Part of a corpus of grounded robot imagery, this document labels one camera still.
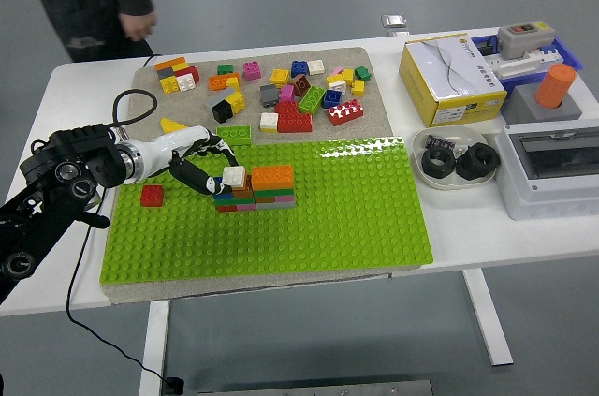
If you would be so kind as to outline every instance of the green lego baseplate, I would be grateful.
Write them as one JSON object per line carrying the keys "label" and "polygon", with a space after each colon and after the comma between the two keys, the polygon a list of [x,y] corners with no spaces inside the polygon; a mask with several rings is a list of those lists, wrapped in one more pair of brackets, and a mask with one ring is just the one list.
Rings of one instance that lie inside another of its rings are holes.
{"label": "green lego baseplate", "polygon": [[[219,213],[212,198],[175,181],[165,204],[139,204],[141,184],[120,188],[100,276],[103,285],[340,271],[432,263],[403,139],[238,146],[247,169],[291,164],[295,209]],[[193,157],[211,176],[221,155]]]}

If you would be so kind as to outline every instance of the metal plate on floor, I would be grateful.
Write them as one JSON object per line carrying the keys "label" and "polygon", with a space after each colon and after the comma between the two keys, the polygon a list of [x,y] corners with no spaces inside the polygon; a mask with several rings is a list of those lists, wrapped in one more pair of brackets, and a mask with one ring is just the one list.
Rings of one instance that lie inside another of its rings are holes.
{"label": "metal plate on floor", "polygon": [[412,380],[331,387],[260,389],[199,394],[211,394],[212,396],[432,396],[432,389],[430,380]]}

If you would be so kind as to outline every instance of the black hex nut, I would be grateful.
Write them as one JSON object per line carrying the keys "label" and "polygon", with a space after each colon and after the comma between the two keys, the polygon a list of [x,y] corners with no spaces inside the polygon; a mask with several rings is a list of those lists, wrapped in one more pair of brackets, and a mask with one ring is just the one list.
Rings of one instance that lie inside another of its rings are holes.
{"label": "black hex nut", "polygon": [[422,155],[422,171],[436,179],[449,176],[456,167],[452,151],[444,146],[433,146]]}
{"label": "black hex nut", "polygon": [[466,181],[482,178],[496,169],[501,160],[497,152],[485,143],[475,143],[458,158],[456,173]]}

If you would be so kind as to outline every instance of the white and yellow box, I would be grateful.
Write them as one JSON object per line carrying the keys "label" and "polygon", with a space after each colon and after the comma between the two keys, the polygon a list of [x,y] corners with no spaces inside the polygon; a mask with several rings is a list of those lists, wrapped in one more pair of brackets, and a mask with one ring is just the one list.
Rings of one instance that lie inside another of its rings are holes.
{"label": "white and yellow box", "polygon": [[507,95],[465,34],[407,42],[400,75],[426,127],[495,118]]}

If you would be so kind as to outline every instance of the blue lego brick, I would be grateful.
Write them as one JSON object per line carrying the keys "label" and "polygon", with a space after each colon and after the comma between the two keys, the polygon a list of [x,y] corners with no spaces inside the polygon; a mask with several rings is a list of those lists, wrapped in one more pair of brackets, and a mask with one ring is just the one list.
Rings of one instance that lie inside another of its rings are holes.
{"label": "blue lego brick", "polygon": [[343,94],[341,90],[327,90],[325,92],[325,97],[322,100],[322,107],[325,109],[334,108],[335,106],[339,106],[341,104],[341,98]]}
{"label": "blue lego brick", "polygon": [[291,63],[291,78],[295,78],[298,75],[308,74],[308,63],[305,61],[293,61]]}

